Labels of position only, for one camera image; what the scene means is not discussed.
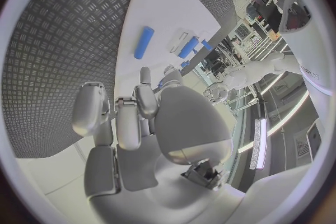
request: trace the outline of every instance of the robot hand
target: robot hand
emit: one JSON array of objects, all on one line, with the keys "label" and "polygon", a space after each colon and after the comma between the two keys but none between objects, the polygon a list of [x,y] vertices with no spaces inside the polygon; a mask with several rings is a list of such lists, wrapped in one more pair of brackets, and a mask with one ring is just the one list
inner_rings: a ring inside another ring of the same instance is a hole
[{"label": "robot hand", "polygon": [[203,95],[213,105],[217,105],[227,99],[228,90],[222,82],[216,82],[207,87],[207,89],[203,92]]}]

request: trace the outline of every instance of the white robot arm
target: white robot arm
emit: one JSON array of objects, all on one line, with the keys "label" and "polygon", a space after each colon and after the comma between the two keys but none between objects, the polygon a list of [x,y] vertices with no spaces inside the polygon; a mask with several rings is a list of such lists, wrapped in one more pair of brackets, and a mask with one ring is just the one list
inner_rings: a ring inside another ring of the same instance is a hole
[{"label": "white robot arm", "polygon": [[285,71],[301,74],[295,56],[273,52],[264,60],[251,61],[231,68],[222,82],[210,85],[203,95],[215,105],[225,101],[228,97],[228,92],[232,89],[239,90],[248,87],[260,81],[266,74],[282,74]]}]

